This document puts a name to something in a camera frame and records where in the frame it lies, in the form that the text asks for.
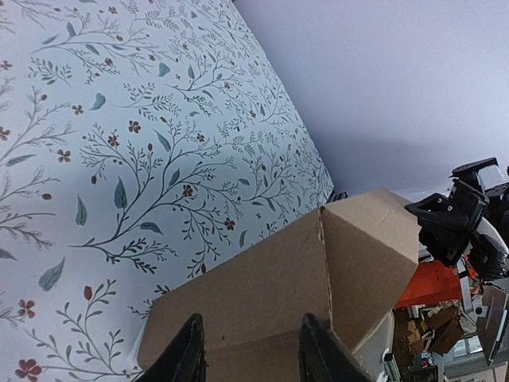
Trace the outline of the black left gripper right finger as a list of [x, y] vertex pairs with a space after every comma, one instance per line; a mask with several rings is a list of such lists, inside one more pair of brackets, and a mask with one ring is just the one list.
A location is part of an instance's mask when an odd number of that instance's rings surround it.
[[350, 350], [311, 313], [301, 320], [298, 361], [300, 381], [372, 381]]

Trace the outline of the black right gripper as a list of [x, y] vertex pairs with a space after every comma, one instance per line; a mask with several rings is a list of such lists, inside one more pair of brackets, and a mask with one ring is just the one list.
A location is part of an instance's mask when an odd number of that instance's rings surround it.
[[453, 267], [464, 254], [488, 207], [488, 197], [464, 181], [454, 181], [446, 197], [434, 193], [409, 203], [405, 210], [416, 216], [418, 238], [436, 260]]

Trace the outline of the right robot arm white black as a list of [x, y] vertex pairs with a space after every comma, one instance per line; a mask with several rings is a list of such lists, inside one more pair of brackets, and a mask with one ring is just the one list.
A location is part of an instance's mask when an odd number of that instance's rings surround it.
[[481, 177], [497, 166], [494, 157], [458, 166], [447, 196], [434, 193], [405, 206], [432, 257], [446, 267], [466, 259], [484, 282], [508, 277], [508, 184], [487, 187]]

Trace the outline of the brown cardboard box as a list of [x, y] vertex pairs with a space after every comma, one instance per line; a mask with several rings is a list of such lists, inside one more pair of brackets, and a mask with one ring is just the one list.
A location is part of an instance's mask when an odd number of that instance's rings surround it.
[[138, 350], [148, 369], [191, 314], [204, 321], [210, 381], [295, 381], [305, 314], [350, 350], [379, 328], [418, 266], [418, 223], [386, 189], [309, 212], [158, 298]]

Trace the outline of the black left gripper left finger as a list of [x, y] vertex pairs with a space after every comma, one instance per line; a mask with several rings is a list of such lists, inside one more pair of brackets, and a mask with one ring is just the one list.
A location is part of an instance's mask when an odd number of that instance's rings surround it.
[[159, 358], [138, 378], [142, 382], [206, 381], [204, 322], [201, 314], [189, 316]]

